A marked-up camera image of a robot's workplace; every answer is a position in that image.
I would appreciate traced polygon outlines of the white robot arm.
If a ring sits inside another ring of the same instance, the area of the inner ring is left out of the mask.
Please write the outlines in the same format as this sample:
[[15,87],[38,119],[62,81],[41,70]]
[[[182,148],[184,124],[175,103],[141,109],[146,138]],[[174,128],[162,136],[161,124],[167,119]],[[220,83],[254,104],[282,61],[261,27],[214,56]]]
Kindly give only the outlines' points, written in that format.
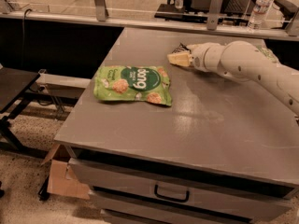
[[248,42],[180,45],[167,59],[173,65],[193,66],[232,81],[255,81],[299,115],[298,71],[271,60]]

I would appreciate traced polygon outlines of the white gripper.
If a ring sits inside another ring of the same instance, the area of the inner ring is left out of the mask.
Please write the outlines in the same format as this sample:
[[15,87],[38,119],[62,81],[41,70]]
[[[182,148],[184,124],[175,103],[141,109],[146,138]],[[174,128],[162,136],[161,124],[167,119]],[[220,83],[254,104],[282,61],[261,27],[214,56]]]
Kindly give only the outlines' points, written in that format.
[[221,63],[221,55],[225,46],[219,43],[203,43],[187,45],[190,50],[167,55],[168,61],[173,65],[188,67],[192,65],[195,69],[203,72],[226,73],[227,70]]

